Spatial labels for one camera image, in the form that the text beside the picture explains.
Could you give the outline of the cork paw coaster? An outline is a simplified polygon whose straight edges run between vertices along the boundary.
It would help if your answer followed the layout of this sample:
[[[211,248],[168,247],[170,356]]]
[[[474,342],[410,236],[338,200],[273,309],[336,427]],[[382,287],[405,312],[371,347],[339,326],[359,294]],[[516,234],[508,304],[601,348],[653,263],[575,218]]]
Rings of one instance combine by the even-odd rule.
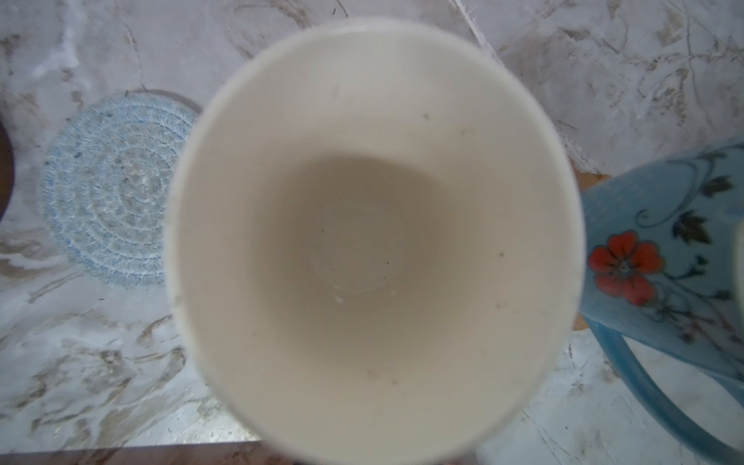
[[[577,181],[577,186],[579,186],[580,191],[589,189],[607,179],[610,179],[610,176],[607,174],[593,174],[592,172],[580,172],[579,170],[575,170],[575,180]],[[588,325],[585,322],[585,319],[577,313],[575,321],[573,321],[573,331],[584,331],[585,329],[588,329]]]

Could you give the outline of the light blue woven coaster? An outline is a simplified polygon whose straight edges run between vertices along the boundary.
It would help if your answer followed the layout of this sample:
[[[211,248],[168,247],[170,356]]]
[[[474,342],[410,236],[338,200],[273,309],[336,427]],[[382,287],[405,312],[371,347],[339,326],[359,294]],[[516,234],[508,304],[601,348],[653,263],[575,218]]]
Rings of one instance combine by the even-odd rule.
[[[197,119],[172,97],[126,92],[82,110],[52,139],[41,207],[72,263],[120,287],[164,285],[170,181]]]

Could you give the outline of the green mug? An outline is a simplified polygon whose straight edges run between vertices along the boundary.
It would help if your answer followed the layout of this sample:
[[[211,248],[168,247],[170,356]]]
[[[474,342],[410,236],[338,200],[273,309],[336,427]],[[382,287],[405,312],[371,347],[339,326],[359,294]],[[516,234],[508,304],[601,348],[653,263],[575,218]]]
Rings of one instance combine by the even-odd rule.
[[[174,321],[238,422],[309,464],[435,464],[515,418],[579,309],[553,123],[474,44],[315,26],[203,109],[164,226]]]

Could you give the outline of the blue mug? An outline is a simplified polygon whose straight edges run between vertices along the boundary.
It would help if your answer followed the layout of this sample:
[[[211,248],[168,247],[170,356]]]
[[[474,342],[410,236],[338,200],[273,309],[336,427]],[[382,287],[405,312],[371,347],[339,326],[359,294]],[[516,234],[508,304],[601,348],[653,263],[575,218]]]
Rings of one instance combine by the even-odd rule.
[[[641,405],[717,464],[743,453],[678,408],[629,341],[743,397],[743,141],[720,141],[630,170],[581,195],[587,258],[579,311]]]

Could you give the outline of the dark brown wooden coaster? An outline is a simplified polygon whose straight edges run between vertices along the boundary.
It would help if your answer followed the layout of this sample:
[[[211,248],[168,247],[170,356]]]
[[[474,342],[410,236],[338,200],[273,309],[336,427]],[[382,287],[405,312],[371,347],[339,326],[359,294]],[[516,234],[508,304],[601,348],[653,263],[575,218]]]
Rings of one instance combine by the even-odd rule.
[[[0,156],[0,219],[3,219],[13,195],[16,177],[14,149],[3,124],[0,125]]]

